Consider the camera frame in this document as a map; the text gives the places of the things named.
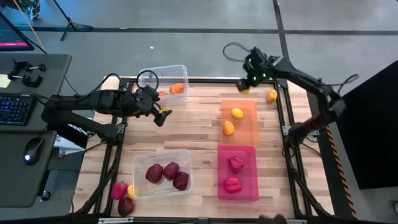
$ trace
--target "wooden table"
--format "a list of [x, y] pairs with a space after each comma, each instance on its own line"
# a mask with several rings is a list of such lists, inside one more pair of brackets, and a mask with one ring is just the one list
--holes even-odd
[[[117, 89], [119, 80], [108, 79], [102, 89]], [[153, 117], [129, 118], [124, 137], [118, 180], [132, 182], [132, 160], [142, 153], [188, 149], [192, 154], [194, 188], [190, 195], [137, 200], [135, 217], [220, 217], [258, 218], [259, 214], [274, 216], [278, 213], [293, 218], [292, 199], [285, 158], [282, 157], [282, 136], [276, 104], [266, 102], [265, 95], [272, 85], [261, 85], [248, 95], [241, 95], [233, 84], [190, 83], [187, 104], [174, 106], [173, 113], [163, 127], [157, 127]], [[311, 117], [304, 89], [289, 83], [295, 121]], [[256, 148], [259, 200], [257, 202], [229, 202], [217, 198], [217, 147], [221, 137], [221, 101], [225, 99], [254, 100], [257, 103], [259, 145]], [[286, 123], [289, 123], [282, 100]], [[95, 114], [95, 121], [110, 123], [111, 117]], [[99, 139], [90, 139], [88, 147]], [[318, 144], [305, 141], [318, 150]], [[85, 154], [76, 186], [73, 203], [79, 209], [98, 185], [105, 145]], [[326, 211], [333, 213], [322, 159], [305, 146], [301, 155], [308, 188]], [[106, 204], [109, 186], [104, 190], [101, 211]], [[301, 191], [298, 191], [303, 211]], [[112, 216], [118, 216], [118, 202], [113, 203]]]

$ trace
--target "gray desk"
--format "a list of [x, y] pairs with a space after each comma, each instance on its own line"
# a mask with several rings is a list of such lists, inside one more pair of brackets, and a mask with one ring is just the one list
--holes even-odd
[[[54, 54], [0, 54], [0, 74], [6, 75], [12, 71], [12, 68], [14, 67], [12, 59], [17, 62], [29, 62], [33, 66], [43, 63], [46, 66], [47, 71], [41, 72], [39, 70], [34, 70], [32, 73], [21, 72], [19, 74], [20, 76], [29, 74], [33, 79], [35, 79], [37, 75], [43, 77], [42, 83], [37, 88], [24, 86], [21, 83], [21, 80], [15, 80], [11, 81], [7, 88], [0, 88], [0, 92], [20, 93], [22, 91], [31, 91], [50, 97], [60, 92], [72, 57], [70, 55]], [[0, 133], [3, 131], [44, 131], [47, 127], [47, 123], [41, 118], [43, 108], [44, 106], [37, 102], [27, 126], [0, 126]]]
[[[0, 54], [1, 74], [8, 74], [13, 69], [12, 58], [17, 62], [27, 61], [33, 66], [43, 63], [47, 71], [31, 73], [33, 77], [43, 77], [38, 88], [26, 87], [16, 80], [11, 81], [7, 88], [0, 88], [0, 92], [31, 91], [47, 97], [61, 90], [72, 59], [70, 55]], [[45, 131], [47, 123], [41, 118], [43, 107], [36, 103], [27, 126], [0, 126], [0, 207], [31, 207], [39, 194], [57, 136], [55, 131]], [[25, 165], [24, 148], [30, 139], [40, 135], [44, 139], [40, 159], [32, 166]]]

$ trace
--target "sticky note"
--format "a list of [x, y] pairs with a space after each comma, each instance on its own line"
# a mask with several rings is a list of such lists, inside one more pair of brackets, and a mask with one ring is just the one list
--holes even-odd
[[7, 88], [11, 80], [8, 79], [7, 75], [0, 74], [0, 88]]

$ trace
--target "concrete floor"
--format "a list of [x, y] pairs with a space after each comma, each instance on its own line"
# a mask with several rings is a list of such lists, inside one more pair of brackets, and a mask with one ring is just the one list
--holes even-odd
[[[64, 27], [67, 24], [53, 1], [41, 2], [40, 20], [34, 26]], [[95, 27], [281, 28], [275, 19], [272, 0], [58, 2], [75, 22]], [[285, 30], [309, 30], [308, 33], [314, 30], [398, 31], [398, 2], [395, 0], [279, 0], [279, 7]], [[18, 11], [5, 9], [3, 13], [15, 25], [26, 25]], [[25, 34], [35, 41], [31, 32]], [[257, 46], [271, 55], [281, 55], [281, 44], [286, 44], [285, 54], [289, 54], [297, 68], [327, 83], [339, 83], [354, 73], [360, 74], [358, 81], [343, 88], [342, 94], [345, 94], [398, 58], [398, 32], [368, 34], [372, 35], [363, 32], [357, 35], [285, 35], [285, 43], [283, 39], [281, 43], [279, 34], [71, 32], [64, 42], [59, 41], [61, 32], [39, 32], [39, 37], [48, 53], [72, 55], [68, 78], [80, 93], [88, 92], [111, 72], [134, 75], [143, 68], [163, 65], [184, 64], [190, 76], [242, 77], [241, 64], [225, 60], [221, 53], [223, 46], [233, 41], [248, 48]], [[229, 54], [241, 58], [246, 55], [239, 49], [231, 49]], [[67, 85], [62, 91], [66, 95], [73, 94]], [[398, 188], [359, 190], [338, 131], [335, 129], [333, 134], [359, 219], [398, 223], [398, 215], [391, 206], [393, 200], [398, 200]], [[68, 213], [70, 194], [76, 182], [73, 176], [77, 175], [64, 172], [51, 175], [54, 177], [47, 185], [53, 186], [52, 193], [65, 196], [37, 202], [32, 208], [0, 209], [0, 219]]]

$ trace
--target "orange tray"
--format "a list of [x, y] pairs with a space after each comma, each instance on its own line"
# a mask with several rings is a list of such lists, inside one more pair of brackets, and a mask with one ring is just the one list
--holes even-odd
[[[232, 117], [231, 110], [233, 108], [242, 110], [242, 119]], [[223, 133], [225, 121], [234, 124], [234, 134], [226, 136]], [[258, 146], [256, 102], [252, 100], [223, 100], [221, 102], [221, 144], [225, 146]]]

